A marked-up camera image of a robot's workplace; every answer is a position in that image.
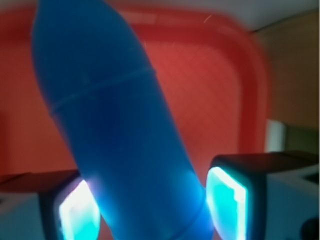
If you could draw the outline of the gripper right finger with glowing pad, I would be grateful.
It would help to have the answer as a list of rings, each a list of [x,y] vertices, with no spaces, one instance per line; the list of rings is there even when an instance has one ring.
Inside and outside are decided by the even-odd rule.
[[[218,155],[206,178],[222,240],[317,240],[319,156],[301,151]]]

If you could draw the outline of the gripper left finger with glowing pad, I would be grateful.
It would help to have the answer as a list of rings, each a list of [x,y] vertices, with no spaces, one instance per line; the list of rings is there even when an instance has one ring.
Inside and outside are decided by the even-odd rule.
[[[0,177],[2,240],[96,240],[101,213],[76,169]]]

